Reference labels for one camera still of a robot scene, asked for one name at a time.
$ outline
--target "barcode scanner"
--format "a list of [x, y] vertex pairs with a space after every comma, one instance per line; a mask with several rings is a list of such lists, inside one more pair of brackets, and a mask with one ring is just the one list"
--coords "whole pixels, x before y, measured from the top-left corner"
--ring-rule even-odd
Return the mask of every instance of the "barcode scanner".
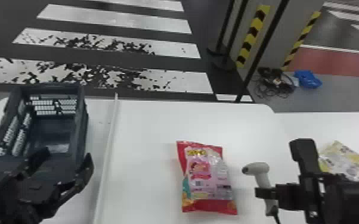
[[[256, 183], [260, 188], [270, 189], [271, 184], [268, 179], [268, 171], [270, 167], [267, 163], [251, 163], [242, 168], [242, 173], [246, 175], [254, 175]], [[266, 216], [278, 215], [277, 200], [264, 200], [266, 203]]]

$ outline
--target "red floor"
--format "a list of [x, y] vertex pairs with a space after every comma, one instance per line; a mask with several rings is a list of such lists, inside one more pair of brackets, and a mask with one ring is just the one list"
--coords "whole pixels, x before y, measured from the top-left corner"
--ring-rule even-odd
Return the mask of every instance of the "red floor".
[[311, 70], [317, 74], [359, 77], [359, 53], [300, 48], [288, 71]]

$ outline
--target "snack bag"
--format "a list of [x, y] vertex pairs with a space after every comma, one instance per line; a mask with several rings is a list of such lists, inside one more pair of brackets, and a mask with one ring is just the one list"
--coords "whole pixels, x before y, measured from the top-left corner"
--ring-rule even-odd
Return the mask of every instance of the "snack bag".
[[351, 181], [359, 181], [359, 154], [339, 141], [322, 151], [318, 162], [323, 172], [343, 173]]
[[222, 147], [177, 141], [182, 182], [182, 211], [237, 214]]

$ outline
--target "metal pole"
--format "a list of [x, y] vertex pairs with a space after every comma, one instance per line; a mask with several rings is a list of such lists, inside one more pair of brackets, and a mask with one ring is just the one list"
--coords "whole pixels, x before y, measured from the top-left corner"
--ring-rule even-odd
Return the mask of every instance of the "metal pole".
[[230, 5], [228, 6], [227, 13], [225, 15], [224, 23], [222, 24], [221, 32], [218, 37], [218, 41], [216, 44], [216, 52], [220, 52], [220, 48], [222, 46], [222, 40], [224, 39], [225, 31], [227, 30], [228, 22], [230, 21], [230, 15], [234, 8], [235, 0], [231, 0]]
[[276, 14], [274, 15], [273, 21], [271, 22], [270, 27], [268, 28], [267, 33], [263, 39], [262, 45], [260, 46], [259, 51], [256, 54], [256, 57], [247, 73], [247, 76], [246, 76], [245, 80], [243, 81], [241, 92], [238, 94], [235, 102], [241, 101], [243, 93], [245, 92], [245, 89], [247, 89], [247, 86], [248, 86], [253, 74], [255, 74], [255, 71], [259, 65], [260, 60], [262, 59], [264, 51], [266, 50], [267, 45], [270, 42], [270, 39], [273, 36], [274, 31], [276, 31], [277, 25], [280, 22], [281, 17], [284, 14], [284, 11], [288, 5], [288, 2], [289, 2], [289, 0], [281, 0], [280, 5], [278, 6], [278, 9], [276, 11]]
[[239, 25], [241, 24], [243, 14], [245, 13], [245, 8], [249, 0], [243, 0], [241, 7], [239, 7], [238, 15], [234, 23], [233, 31], [231, 32], [230, 40], [228, 41], [227, 50], [222, 58], [222, 64], [226, 64], [230, 56], [231, 48], [233, 47], [235, 36], [237, 35]]

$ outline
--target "blue object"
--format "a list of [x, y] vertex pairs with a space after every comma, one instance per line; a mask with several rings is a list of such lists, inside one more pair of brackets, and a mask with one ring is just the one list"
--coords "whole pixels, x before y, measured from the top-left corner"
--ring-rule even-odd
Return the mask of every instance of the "blue object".
[[320, 79], [316, 78], [309, 70], [297, 70], [293, 76], [297, 77], [299, 84], [306, 88], [315, 89], [323, 84]]

